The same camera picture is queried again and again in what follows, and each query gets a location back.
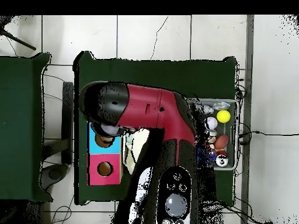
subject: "tile grout line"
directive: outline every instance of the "tile grout line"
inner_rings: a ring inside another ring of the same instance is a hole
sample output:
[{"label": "tile grout line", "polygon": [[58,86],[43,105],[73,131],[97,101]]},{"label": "tile grout line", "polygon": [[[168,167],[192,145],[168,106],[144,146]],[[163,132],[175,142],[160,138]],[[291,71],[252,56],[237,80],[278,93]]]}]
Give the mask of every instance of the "tile grout line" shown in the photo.
[{"label": "tile grout line", "polygon": [[192,42],[192,15],[190,15],[190,47],[189,47],[189,59],[191,60],[191,42]]},{"label": "tile grout line", "polygon": [[116,15],[116,58],[119,58],[119,16]]},{"label": "tile grout line", "polygon": [[43,15],[41,15],[41,53],[43,53]]}]

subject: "wire basket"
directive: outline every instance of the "wire basket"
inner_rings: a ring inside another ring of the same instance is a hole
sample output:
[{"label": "wire basket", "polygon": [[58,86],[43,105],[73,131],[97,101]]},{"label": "wire basket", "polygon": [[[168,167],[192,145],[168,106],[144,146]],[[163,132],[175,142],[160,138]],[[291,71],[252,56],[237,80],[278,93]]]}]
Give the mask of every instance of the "wire basket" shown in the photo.
[{"label": "wire basket", "polygon": [[[196,106],[207,105],[212,107],[215,102],[226,102],[230,104],[227,111],[230,112],[231,118],[227,123],[220,123],[215,128],[217,131],[217,137],[220,135],[227,135],[229,141],[224,148],[227,153],[228,164],[225,167],[217,166],[215,161],[208,162],[207,167],[213,167],[214,170],[234,170],[238,164],[238,136],[239,136],[239,102],[237,100],[226,99],[198,99],[187,98],[189,104],[194,103]],[[205,117],[214,117],[217,119],[217,110],[214,110],[212,114],[206,114]]]}]

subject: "dark green tablecloth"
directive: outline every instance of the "dark green tablecloth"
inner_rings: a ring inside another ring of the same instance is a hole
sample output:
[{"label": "dark green tablecloth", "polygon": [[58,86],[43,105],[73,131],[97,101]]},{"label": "dark green tablecloth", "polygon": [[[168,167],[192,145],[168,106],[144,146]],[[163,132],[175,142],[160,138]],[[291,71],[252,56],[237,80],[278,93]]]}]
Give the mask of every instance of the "dark green tablecloth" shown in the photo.
[{"label": "dark green tablecloth", "polygon": [[[129,61],[93,59],[90,52],[80,53],[74,61],[77,93],[89,82],[115,81],[174,90],[185,97],[234,99],[235,66],[233,57],[223,61]],[[122,200],[130,175],[125,173],[120,185],[87,186],[86,121],[79,114],[79,203],[87,200]],[[233,171],[215,171],[217,199],[232,205]]]},{"label": "dark green tablecloth", "polygon": [[0,199],[51,201],[39,186],[41,74],[49,60],[0,57]]}]

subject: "metal stand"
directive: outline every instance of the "metal stand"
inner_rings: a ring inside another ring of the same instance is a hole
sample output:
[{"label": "metal stand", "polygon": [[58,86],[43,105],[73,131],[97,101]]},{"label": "metal stand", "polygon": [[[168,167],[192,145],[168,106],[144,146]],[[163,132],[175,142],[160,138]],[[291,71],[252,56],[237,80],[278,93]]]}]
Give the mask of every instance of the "metal stand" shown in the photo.
[{"label": "metal stand", "polygon": [[18,42],[18,43],[22,44],[23,46],[26,46],[26,47],[28,47],[28,48],[36,51],[36,48],[34,46],[32,46],[32,45],[30,45],[30,44],[28,44],[28,43],[26,43],[26,42],[24,42],[22,40],[19,40],[18,38],[16,38],[15,36],[11,35],[10,33],[8,33],[7,31],[5,31],[3,28],[0,27],[0,36],[1,35],[4,35],[7,38],[10,38],[10,39],[14,40],[15,42]]},{"label": "metal stand", "polygon": [[[254,15],[247,16],[247,41],[246,41],[246,66],[245,66],[245,88],[247,97],[244,98],[244,124],[251,127],[251,87],[252,87],[252,58],[253,58],[253,27]],[[244,145],[242,156],[242,191],[241,191],[241,224],[248,223],[248,194],[249,194],[249,155],[250,155],[250,135],[244,136]]]},{"label": "metal stand", "polygon": [[74,116],[74,85],[64,82],[62,89],[62,124],[61,139],[43,146],[42,160],[61,152],[61,163],[44,168],[41,171],[41,184],[44,190],[61,181],[67,173],[67,165],[73,163],[72,125]]}]

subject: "white ball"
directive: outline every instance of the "white ball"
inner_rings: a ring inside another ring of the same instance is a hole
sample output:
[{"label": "white ball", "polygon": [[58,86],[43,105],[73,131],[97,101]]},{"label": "white ball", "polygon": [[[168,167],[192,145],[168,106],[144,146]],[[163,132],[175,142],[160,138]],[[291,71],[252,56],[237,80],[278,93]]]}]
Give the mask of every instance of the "white ball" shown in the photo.
[{"label": "white ball", "polygon": [[213,117],[207,118],[207,128],[208,129],[213,130],[217,127],[217,125],[218,125],[218,122],[215,118],[213,118]]}]

